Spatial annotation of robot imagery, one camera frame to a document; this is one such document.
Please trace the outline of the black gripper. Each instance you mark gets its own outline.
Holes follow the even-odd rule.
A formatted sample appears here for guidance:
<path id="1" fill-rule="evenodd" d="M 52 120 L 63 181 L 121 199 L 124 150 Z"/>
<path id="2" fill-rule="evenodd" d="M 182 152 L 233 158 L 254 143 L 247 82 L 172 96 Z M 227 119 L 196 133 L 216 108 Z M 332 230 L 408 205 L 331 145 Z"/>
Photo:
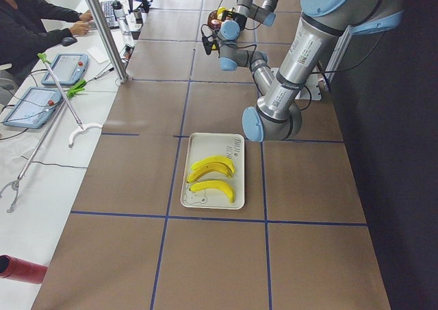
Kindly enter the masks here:
<path id="1" fill-rule="evenodd" d="M 210 55 L 213 51 L 219 51 L 219 43 L 217 38 L 214 38 L 209 41 L 208 55 Z"/>
<path id="2" fill-rule="evenodd" d="M 235 21 L 238 25 L 244 25 L 245 24 L 245 16 L 240 14 L 239 12 L 234 11 L 232 18 L 231 19 L 227 19 L 227 20 L 233 20 Z"/>

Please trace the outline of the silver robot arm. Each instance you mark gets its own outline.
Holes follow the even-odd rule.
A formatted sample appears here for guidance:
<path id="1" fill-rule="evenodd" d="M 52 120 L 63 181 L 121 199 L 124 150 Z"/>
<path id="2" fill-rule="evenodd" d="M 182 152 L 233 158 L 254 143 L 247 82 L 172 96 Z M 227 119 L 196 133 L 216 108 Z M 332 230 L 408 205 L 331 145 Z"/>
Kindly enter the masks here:
<path id="1" fill-rule="evenodd" d="M 266 54 L 239 48 L 237 39 L 248 19 L 271 26 L 278 1 L 256 5 L 253 0 L 237 0 L 231 19 L 214 34 L 221 69 L 249 68 L 261 92 L 256 105 L 242 114 L 245 136 L 253 142 L 286 140 L 299 132 L 302 116 L 295 98 L 320 56 L 348 27 L 359 35 L 387 31 L 400 23 L 403 13 L 403 0 L 300 0 L 302 11 L 294 41 L 278 71 L 273 72 Z"/>
<path id="2" fill-rule="evenodd" d="M 252 19 L 262 25 L 271 26 L 275 20 L 277 3 L 279 0 L 264 0 L 261 5 L 254 0 L 237 0 L 236 7 L 222 12 L 221 21 L 232 20 L 237 23 L 240 30 L 246 28 L 248 19 Z"/>

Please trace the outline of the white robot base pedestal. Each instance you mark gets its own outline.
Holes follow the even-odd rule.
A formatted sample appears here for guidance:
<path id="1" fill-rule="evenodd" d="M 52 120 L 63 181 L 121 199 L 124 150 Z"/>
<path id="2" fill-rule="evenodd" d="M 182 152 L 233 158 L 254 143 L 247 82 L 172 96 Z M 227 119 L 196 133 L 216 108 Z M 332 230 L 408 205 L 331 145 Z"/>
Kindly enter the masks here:
<path id="1" fill-rule="evenodd" d="M 296 95 L 296 100 L 321 101 L 322 94 L 319 87 L 320 76 L 318 73 L 313 73 L 306 81 L 305 87 Z"/>

